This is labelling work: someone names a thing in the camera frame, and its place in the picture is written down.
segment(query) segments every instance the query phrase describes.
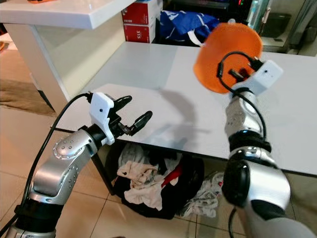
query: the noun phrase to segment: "red box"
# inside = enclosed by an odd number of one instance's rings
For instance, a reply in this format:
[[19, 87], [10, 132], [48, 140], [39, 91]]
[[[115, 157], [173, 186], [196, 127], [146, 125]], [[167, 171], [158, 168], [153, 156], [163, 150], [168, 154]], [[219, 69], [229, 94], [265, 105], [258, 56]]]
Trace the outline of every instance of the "red box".
[[155, 38], [155, 21], [149, 25], [124, 24], [125, 41], [151, 43]]
[[123, 23], [148, 25], [159, 18], [162, 0], [138, 0], [122, 10]]

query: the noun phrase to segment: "orange plastic bowl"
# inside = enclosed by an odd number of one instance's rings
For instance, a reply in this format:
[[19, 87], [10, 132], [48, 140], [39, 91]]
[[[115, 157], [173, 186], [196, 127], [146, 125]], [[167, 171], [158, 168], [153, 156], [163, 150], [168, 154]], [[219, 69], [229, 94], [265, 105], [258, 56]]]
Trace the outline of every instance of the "orange plastic bowl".
[[[262, 41], [250, 27], [240, 23], [221, 23], [208, 36], [201, 48], [194, 73], [199, 81], [208, 89], [217, 93], [227, 93], [217, 78], [218, 63], [231, 51], [242, 51], [251, 57], [260, 57]], [[239, 71], [245, 68], [249, 74], [253, 70], [248, 66], [249, 61], [241, 55], [231, 55], [224, 61], [223, 81], [232, 87], [236, 79], [228, 74], [230, 69]]]

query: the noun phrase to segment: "white table top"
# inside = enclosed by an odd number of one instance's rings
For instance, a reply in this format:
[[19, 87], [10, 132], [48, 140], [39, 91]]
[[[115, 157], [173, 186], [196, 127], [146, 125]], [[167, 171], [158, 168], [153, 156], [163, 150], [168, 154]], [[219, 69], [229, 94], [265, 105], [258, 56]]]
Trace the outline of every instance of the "white table top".
[[[148, 124], [135, 136], [121, 139], [227, 158], [224, 126], [228, 95], [205, 89], [193, 73], [199, 48], [124, 43], [85, 87], [133, 100], [120, 111], [131, 125], [153, 111]], [[317, 135], [317, 58], [263, 53], [284, 69], [284, 75], [259, 96], [259, 109], [268, 127], [268, 140], [278, 165], [285, 170], [317, 175], [312, 148]], [[58, 128], [90, 126], [89, 104], [78, 100], [66, 111]]]
[[0, 22], [95, 29], [135, 0], [53, 0], [0, 4]]

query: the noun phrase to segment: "crumpled towel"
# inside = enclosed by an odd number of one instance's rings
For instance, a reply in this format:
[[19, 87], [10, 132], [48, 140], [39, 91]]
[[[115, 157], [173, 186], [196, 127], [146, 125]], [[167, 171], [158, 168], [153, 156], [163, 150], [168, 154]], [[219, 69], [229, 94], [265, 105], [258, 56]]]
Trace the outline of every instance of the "crumpled towel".
[[192, 213], [210, 218], [215, 217], [218, 198], [222, 194], [222, 184], [223, 173], [216, 173], [206, 177], [195, 197], [189, 200], [180, 211], [181, 217], [187, 217]]
[[124, 192], [125, 200], [134, 204], [144, 203], [148, 207], [156, 208], [158, 211], [162, 210], [162, 191], [163, 180], [157, 182], [149, 187], [142, 189], [132, 188]]
[[[148, 207], [162, 209], [161, 190], [164, 178], [175, 170], [181, 159], [164, 158], [166, 171], [164, 175], [159, 174], [159, 166], [150, 164], [150, 160], [142, 147], [135, 144], [127, 144], [118, 160], [119, 169], [117, 175], [131, 179], [130, 190], [124, 192], [125, 199], [134, 204], [144, 203]], [[169, 180], [176, 185], [178, 177]]]

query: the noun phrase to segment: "black bag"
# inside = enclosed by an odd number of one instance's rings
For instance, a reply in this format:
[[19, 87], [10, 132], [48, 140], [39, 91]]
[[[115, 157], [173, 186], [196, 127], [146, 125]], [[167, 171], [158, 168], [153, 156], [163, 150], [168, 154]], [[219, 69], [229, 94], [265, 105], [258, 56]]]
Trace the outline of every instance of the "black bag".
[[114, 184], [114, 191], [122, 203], [130, 207], [133, 211], [145, 216], [162, 219], [172, 219], [176, 212], [184, 207], [186, 202], [193, 198], [200, 189], [204, 180], [204, 162], [200, 158], [192, 158], [189, 155], [183, 155], [182, 163], [183, 173], [178, 178], [175, 186], [168, 183], [161, 191], [162, 209], [150, 208], [144, 203], [129, 203], [124, 198], [124, 192], [130, 189], [130, 179], [118, 177]]

